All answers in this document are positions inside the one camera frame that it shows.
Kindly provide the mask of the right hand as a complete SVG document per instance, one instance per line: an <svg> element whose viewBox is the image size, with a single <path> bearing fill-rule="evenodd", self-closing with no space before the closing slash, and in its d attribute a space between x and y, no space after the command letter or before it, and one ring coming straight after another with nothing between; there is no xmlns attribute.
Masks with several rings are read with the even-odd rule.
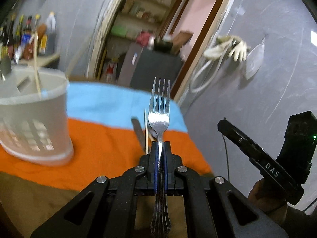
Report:
<svg viewBox="0 0 317 238"><path fill-rule="evenodd" d="M265 185L264 179L254 184L249 192L248 200L277 224L281 225L285 221L288 209L287 202L278 195L270 193L270 188Z"/></svg>

